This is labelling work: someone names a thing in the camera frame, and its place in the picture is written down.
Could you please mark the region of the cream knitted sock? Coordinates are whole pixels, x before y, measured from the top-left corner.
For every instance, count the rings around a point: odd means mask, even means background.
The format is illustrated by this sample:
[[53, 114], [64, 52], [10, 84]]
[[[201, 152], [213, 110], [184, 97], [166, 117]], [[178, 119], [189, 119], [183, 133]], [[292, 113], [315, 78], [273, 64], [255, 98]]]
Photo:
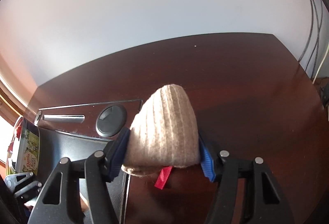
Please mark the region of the cream knitted sock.
[[157, 89], [134, 117], [122, 171], [137, 177], [164, 167], [200, 162], [197, 120], [189, 97], [176, 84]]

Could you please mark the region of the round metal tin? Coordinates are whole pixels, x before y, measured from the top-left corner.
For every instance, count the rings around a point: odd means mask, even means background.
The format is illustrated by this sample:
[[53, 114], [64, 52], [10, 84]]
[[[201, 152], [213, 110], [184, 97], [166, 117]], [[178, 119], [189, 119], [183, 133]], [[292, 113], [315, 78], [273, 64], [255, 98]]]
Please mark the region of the round metal tin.
[[20, 116], [14, 125], [13, 137], [7, 150], [6, 175], [38, 173], [40, 159], [40, 131], [33, 123]]

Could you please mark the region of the black desk mat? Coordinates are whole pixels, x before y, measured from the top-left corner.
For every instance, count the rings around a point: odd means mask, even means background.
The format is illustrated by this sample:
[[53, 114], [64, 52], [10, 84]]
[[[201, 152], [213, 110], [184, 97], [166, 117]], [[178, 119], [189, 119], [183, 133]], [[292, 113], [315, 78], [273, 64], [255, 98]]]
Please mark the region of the black desk mat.
[[[85, 159], [95, 151], [102, 150], [107, 142], [105, 139], [92, 139], [41, 128], [37, 180], [45, 183], [61, 158], [68, 157], [72, 161]], [[120, 172], [114, 181], [107, 184], [110, 199], [120, 223], [124, 223], [127, 182], [128, 177]]]

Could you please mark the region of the red ribbon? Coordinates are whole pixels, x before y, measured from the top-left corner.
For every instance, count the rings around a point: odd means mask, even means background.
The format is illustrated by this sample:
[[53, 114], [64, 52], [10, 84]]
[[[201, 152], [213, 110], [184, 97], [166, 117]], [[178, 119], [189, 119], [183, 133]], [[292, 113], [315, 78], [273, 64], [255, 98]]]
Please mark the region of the red ribbon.
[[154, 184], [156, 188], [163, 189], [165, 187], [165, 184], [171, 174], [172, 168], [173, 166], [168, 166], [161, 169], [159, 176], [156, 180], [156, 183]]

